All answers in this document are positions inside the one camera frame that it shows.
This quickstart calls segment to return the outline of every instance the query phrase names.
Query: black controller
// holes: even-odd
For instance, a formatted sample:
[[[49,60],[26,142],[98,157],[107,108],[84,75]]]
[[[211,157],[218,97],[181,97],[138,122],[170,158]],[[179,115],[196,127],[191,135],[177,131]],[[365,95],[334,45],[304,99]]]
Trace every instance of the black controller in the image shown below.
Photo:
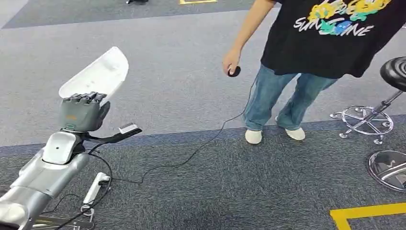
[[[231,78],[235,78],[236,76],[238,76],[238,75],[240,74],[240,72],[241,72],[241,67],[240,67],[240,66],[237,66],[237,67],[236,67],[236,71],[234,71],[233,74],[231,74],[231,73],[230,73],[230,70],[229,70],[228,73],[227,73],[227,75],[228,75],[229,77],[231,77]]]

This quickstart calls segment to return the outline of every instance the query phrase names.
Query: metal stand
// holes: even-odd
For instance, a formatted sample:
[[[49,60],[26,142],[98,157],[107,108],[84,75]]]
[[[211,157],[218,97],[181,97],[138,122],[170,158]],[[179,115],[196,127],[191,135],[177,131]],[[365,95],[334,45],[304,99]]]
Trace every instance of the metal stand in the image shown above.
[[[380,184],[406,193],[406,154],[396,151],[379,151],[367,160],[368,173]]]
[[[351,106],[346,108],[342,112],[333,113],[330,115],[331,118],[338,118],[338,115],[341,115],[342,121],[349,127],[347,131],[344,133],[340,133],[341,138],[347,138],[348,134],[352,131],[362,133],[368,136],[378,136],[373,142],[377,145],[382,145],[383,143],[383,136],[389,133],[393,127],[394,123],[392,119],[383,111],[391,105],[391,103],[399,97],[403,91],[399,90],[394,95],[392,95],[389,99],[382,101],[380,105],[376,107],[369,107],[369,106]],[[350,124],[349,120],[355,119],[358,121],[356,124]],[[378,122],[381,123],[381,128],[377,128],[373,123]],[[371,129],[371,131],[361,130],[361,128],[367,125]]]

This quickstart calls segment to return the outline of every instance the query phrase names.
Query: jeans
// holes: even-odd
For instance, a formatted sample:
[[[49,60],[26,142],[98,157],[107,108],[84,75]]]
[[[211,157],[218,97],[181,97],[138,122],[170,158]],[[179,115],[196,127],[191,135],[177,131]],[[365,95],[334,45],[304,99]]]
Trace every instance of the jeans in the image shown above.
[[[274,71],[261,65],[255,80],[255,90],[244,112],[244,122],[249,130],[260,131],[272,116],[282,90],[297,74],[275,75]],[[307,108],[319,93],[337,79],[301,74],[296,90],[285,107],[279,112],[277,125],[288,130],[297,130]]]

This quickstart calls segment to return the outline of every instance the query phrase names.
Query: hand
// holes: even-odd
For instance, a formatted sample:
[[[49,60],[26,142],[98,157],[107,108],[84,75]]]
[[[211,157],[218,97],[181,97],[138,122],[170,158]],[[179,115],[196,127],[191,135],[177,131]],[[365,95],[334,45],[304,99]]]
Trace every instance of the hand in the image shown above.
[[[223,71],[225,74],[233,74],[240,61],[241,50],[231,49],[223,59]]]

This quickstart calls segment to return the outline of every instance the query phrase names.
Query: gray carpet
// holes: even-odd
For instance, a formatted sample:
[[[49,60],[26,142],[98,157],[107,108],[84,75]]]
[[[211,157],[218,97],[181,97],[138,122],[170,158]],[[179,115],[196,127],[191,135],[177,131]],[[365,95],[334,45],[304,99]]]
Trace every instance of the gray carpet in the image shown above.
[[[0,133],[7,133],[0,146],[46,142],[59,129],[59,87],[111,46],[123,50],[130,70],[99,135],[111,135],[128,122],[144,128],[143,135],[218,129],[242,111],[277,12],[247,43],[237,78],[222,73],[221,61],[246,11],[0,30],[0,60],[5,60],[0,62],[5,73],[0,74]],[[379,68],[405,54],[405,38],[406,30],[400,31],[363,78],[346,76],[323,92],[305,121],[326,120],[350,105],[375,105],[389,97],[395,90],[379,76]],[[294,87],[294,81],[286,87],[275,113]],[[389,114],[406,114],[403,97]],[[242,126],[240,120],[227,125]]]
[[[126,1],[30,0],[4,28],[238,11],[249,9],[254,2],[254,0],[218,0],[204,4],[179,5],[180,0],[150,0],[147,4],[127,5]]]
[[[245,143],[242,129],[228,129],[190,163],[162,169],[143,185],[116,182],[96,209],[97,229],[128,230],[333,230],[329,211],[400,203],[404,194],[378,185],[366,172],[376,150],[405,151],[406,115],[382,146],[370,137],[340,139],[339,121],[305,124],[307,139],[295,142],[274,126],[264,142]],[[140,136],[102,149],[114,176],[139,180],[149,168],[185,160],[216,131]],[[27,155],[40,146],[0,148],[0,181],[6,188]],[[64,191],[84,196],[97,172],[97,159]],[[55,215],[77,212],[80,201],[62,202]],[[350,220],[352,230],[403,230],[405,215]]]

